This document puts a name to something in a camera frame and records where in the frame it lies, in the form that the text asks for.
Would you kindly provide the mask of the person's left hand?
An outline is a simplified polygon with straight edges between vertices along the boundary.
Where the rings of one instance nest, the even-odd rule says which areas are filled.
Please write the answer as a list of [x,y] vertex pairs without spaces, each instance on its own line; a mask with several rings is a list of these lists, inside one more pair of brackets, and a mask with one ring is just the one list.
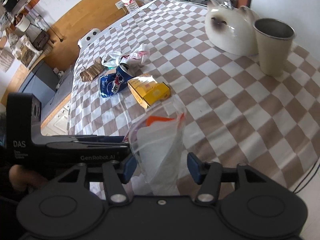
[[48,180],[34,171],[24,169],[21,165],[14,165],[9,170],[9,180],[14,189],[24,191],[29,187],[40,188]]

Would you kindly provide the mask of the dark brown shoulder bag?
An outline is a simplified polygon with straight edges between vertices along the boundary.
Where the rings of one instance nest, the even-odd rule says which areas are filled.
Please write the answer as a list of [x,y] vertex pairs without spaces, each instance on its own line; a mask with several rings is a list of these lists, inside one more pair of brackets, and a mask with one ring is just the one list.
[[35,38],[35,40],[32,42],[32,45],[34,46],[35,49],[38,51],[42,50],[44,46],[47,44],[47,42],[50,39],[50,35],[42,30],[39,35]]

